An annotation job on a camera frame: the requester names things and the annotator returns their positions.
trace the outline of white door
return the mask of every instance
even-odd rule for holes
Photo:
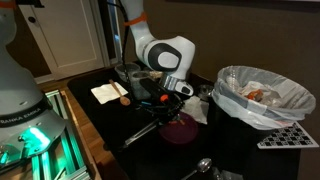
[[[90,0],[42,0],[41,3],[45,8],[19,7],[54,78],[104,67],[108,56],[102,52],[99,39],[104,38],[98,38],[96,26],[101,22],[95,21]]]

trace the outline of kitchen utensil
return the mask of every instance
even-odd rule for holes
[[[145,126],[143,129],[141,129],[139,132],[137,132],[136,134],[134,134],[133,136],[125,140],[124,145],[122,146],[122,149],[127,148],[131,143],[133,143],[134,141],[138,140],[148,132],[155,129],[157,127],[157,124],[159,123],[159,120],[160,119],[157,118],[156,120],[152,121],[150,124]]]
[[[126,67],[124,67],[123,64],[118,64],[114,70],[118,73],[120,79],[124,82],[127,82],[127,78],[126,78],[126,74],[125,74],[125,68],[128,72],[128,74],[130,74],[131,72],[135,72],[135,71],[140,71],[141,68],[138,64],[133,63],[133,62],[128,62],[126,63]]]
[[[129,73],[133,94],[137,100],[149,99],[150,93],[141,86],[140,80],[149,78],[149,71],[134,71]]]
[[[176,118],[159,129],[163,139],[173,145],[184,145],[193,141],[198,134],[198,124],[187,113],[179,112]]]
[[[131,103],[131,102],[130,102],[130,99],[127,98],[127,97],[125,97],[125,96],[123,96],[123,95],[121,94],[121,92],[119,91],[118,87],[115,85],[115,83],[113,82],[112,79],[109,80],[109,83],[112,85],[113,89],[115,89],[116,92],[119,94],[119,96],[120,96],[120,103],[121,103],[122,105],[124,105],[124,106],[130,105],[130,103]]]
[[[211,165],[212,165],[211,159],[204,158],[198,162],[197,169],[193,170],[190,174],[188,174],[187,176],[185,176],[181,180],[187,180],[192,175],[194,175],[196,172],[201,172],[201,173],[207,172],[210,169]]]

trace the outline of spoon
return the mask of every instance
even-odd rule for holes
[[[123,95],[121,94],[121,92],[119,91],[118,87],[116,86],[116,84],[113,82],[112,79],[109,80],[109,83],[112,85],[113,89],[115,89],[115,90],[117,91],[117,93],[119,94],[119,96],[120,96],[120,103],[121,103],[122,105],[124,105],[124,106],[130,105],[130,103],[131,103],[131,102],[130,102],[130,99],[127,98],[127,97],[125,97],[125,96],[123,96]]]
[[[200,160],[197,164],[197,169],[193,170],[190,174],[188,174],[187,176],[185,176],[181,180],[187,180],[189,177],[194,175],[196,172],[202,172],[202,173],[207,172],[210,169],[211,164],[212,164],[212,161],[210,158],[204,158],[204,159]]]

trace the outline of white paper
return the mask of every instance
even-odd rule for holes
[[[201,101],[197,96],[192,96],[184,102],[185,104],[181,109],[182,112],[189,114],[199,123],[208,124],[207,114],[209,110],[209,103]]]
[[[119,83],[115,82],[115,85],[118,87],[122,95],[128,94],[128,92]],[[93,88],[91,89],[91,92],[98,99],[100,104],[105,104],[108,101],[120,97],[111,84],[104,84],[100,87]]]

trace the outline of floor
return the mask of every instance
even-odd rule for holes
[[[70,105],[72,107],[72,111],[82,130],[84,139],[97,164],[101,178],[107,179],[107,180],[127,180],[128,178],[126,177],[125,173],[122,171],[122,169],[119,167],[119,165],[115,161],[112,153],[110,151],[106,151],[103,149],[103,145],[104,145],[103,139],[100,137],[98,131],[92,125],[89,118],[86,116],[86,114],[81,109],[80,105],[78,104],[78,102],[73,97],[70,90],[68,89],[67,83],[71,79],[72,78],[68,78],[60,81],[46,82],[46,83],[39,84],[38,86],[44,92],[50,92],[57,89],[61,91],[65,91],[68,97],[68,100],[70,102]]]

